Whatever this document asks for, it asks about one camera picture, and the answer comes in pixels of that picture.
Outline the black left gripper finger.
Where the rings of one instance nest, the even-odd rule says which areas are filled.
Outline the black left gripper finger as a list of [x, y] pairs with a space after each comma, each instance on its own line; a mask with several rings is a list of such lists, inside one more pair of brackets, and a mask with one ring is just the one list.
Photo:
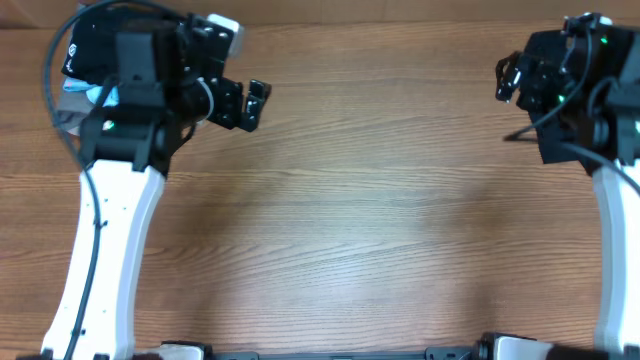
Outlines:
[[249, 83], [248, 106], [262, 107], [267, 102], [271, 92], [271, 84], [252, 79]]
[[263, 101], [261, 99], [248, 97], [238, 127], [246, 132], [255, 131], [259, 126], [262, 108]]

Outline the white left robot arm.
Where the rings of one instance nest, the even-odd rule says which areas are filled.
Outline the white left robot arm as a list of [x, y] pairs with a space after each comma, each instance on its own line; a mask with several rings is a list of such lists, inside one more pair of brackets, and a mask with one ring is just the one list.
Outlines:
[[115, 35], [116, 72], [71, 147], [81, 205], [63, 295], [39, 357], [132, 359], [134, 308], [145, 241], [172, 156], [201, 122], [254, 131], [269, 84], [223, 75], [242, 26], [212, 14], [144, 19]]

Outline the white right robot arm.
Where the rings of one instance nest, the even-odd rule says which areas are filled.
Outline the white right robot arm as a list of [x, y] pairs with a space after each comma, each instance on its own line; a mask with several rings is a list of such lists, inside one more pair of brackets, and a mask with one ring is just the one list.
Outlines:
[[595, 347], [582, 350], [497, 335], [489, 359], [636, 359], [639, 356], [639, 31], [572, 19], [533, 33], [498, 61], [498, 100], [514, 101], [545, 164], [579, 163], [591, 178], [601, 221], [602, 290]]

